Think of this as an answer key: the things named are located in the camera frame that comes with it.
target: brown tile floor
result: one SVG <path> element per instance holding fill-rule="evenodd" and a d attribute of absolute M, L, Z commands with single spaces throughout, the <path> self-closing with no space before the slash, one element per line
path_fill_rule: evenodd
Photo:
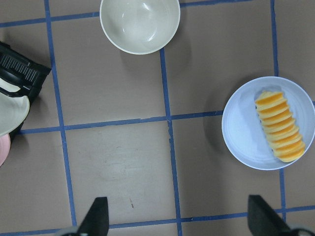
<path fill-rule="evenodd" d="M 226 148 L 220 115 L 240 85 L 278 71 L 315 99 L 314 1 L 180 2 L 175 37 L 145 56 L 107 40 L 100 0 L 1 2 L 0 40 L 53 70 L 0 168 L 0 236 L 52 236 L 99 196 L 110 236 L 249 236 L 248 194 L 315 229 L 314 146 L 254 170 Z"/>

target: white bowl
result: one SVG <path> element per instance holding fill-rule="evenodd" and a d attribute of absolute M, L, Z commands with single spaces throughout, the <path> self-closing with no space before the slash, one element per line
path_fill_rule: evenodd
<path fill-rule="evenodd" d="M 102 0 L 100 22 L 109 41 L 131 54 L 163 48 L 180 21 L 178 0 Z"/>
<path fill-rule="evenodd" d="M 283 92 L 303 135 L 305 152 L 314 139 L 315 109 L 312 100 L 300 86 L 275 76 L 249 81 L 236 90 L 227 102 L 222 116 L 222 133 L 230 152 L 249 167 L 277 170 L 297 160 L 282 162 L 268 146 L 254 103 L 263 90 Z"/>

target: glazed pastry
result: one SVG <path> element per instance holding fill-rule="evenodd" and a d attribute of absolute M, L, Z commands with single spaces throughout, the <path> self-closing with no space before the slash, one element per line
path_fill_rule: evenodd
<path fill-rule="evenodd" d="M 264 91 L 255 104 L 274 156 L 283 162 L 301 157 L 305 151 L 305 143 L 283 93 Z"/>

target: plate rim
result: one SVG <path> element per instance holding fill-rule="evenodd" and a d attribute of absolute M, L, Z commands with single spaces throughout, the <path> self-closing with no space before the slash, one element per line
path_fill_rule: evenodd
<path fill-rule="evenodd" d="M 13 131 L 14 129 L 16 129 L 17 127 L 19 127 L 19 125 L 26 119 L 26 117 L 28 116 L 29 112 L 30 112 L 30 100 L 27 96 L 23 96 L 23 97 L 19 97 L 24 99 L 24 101 L 26 101 L 26 112 L 24 113 L 23 116 L 21 116 L 21 122 L 19 122 L 17 125 L 12 126 L 9 129 L 6 129 L 3 132 L 0 132 L 0 136 L 4 136 L 8 133 L 10 133 L 11 131 Z"/>

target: plate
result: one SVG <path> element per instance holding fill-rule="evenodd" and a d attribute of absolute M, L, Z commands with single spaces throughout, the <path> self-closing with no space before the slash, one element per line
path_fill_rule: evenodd
<path fill-rule="evenodd" d="M 230 97 L 222 116 L 222 133 L 230 152 L 245 165 L 259 170 L 277 170 L 296 162 L 282 162 L 267 143 L 254 101 L 264 91 L 282 91 L 300 127 L 305 152 L 315 134 L 315 109 L 308 94 L 296 83 L 268 76 L 249 81 Z"/>
<path fill-rule="evenodd" d="M 0 166 L 4 163 L 10 151 L 10 136 L 8 134 L 0 137 Z"/>
<path fill-rule="evenodd" d="M 30 102 L 26 96 L 8 97 L 0 93 L 0 136 L 10 133 L 26 118 Z"/>

